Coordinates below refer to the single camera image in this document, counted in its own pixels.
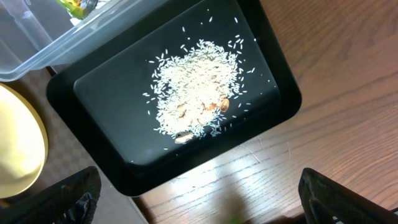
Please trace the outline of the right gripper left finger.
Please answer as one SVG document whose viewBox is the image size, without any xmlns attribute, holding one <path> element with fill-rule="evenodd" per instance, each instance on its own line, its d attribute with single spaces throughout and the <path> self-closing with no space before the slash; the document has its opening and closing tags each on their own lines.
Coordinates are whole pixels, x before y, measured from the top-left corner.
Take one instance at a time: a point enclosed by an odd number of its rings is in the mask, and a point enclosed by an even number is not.
<svg viewBox="0 0 398 224">
<path fill-rule="evenodd" d="M 101 178 L 89 166 L 36 195 L 1 210 L 1 223 L 90 224 L 101 192 Z"/>
</svg>

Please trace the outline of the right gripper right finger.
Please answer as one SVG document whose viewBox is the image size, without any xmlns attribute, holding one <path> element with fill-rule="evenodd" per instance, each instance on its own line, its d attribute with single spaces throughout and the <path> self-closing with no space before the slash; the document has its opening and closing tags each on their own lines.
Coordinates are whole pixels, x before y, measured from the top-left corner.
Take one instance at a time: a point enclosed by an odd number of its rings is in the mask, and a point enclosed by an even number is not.
<svg viewBox="0 0 398 224">
<path fill-rule="evenodd" d="M 394 212 L 311 168 L 302 171 L 298 192 L 307 223 L 397 223 Z"/>
</svg>

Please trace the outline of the rice food waste pile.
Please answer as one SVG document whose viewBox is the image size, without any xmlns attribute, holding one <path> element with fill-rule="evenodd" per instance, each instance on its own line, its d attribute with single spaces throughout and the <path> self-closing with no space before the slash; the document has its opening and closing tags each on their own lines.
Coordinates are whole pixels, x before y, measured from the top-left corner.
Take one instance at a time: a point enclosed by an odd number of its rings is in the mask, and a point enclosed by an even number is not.
<svg viewBox="0 0 398 224">
<path fill-rule="evenodd" d="M 215 137 L 225 131 L 222 122 L 231 100 L 245 95 L 243 65 L 246 25 L 235 20 L 237 33 L 228 40 L 198 39 L 194 46 L 182 44 L 183 55 L 167 49 L 148 63 L 153 65 L 147 103 L 155 103 L 154 116 L 159 134 L 170 136 L 177 144 L 193 139 Z"/>
</svg>

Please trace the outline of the green snack wrapper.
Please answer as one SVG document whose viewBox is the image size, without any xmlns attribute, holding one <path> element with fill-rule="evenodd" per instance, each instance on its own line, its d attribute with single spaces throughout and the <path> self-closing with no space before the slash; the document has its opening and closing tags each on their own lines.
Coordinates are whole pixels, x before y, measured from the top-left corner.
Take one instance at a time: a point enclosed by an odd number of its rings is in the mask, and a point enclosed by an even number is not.
<svg viewBox="0 0 398 224">
<path fill-rule="evenodd" d="M 85 19 L 96 7 L 98 0 L 56 0 L 74 18 Z"/>
</svg>

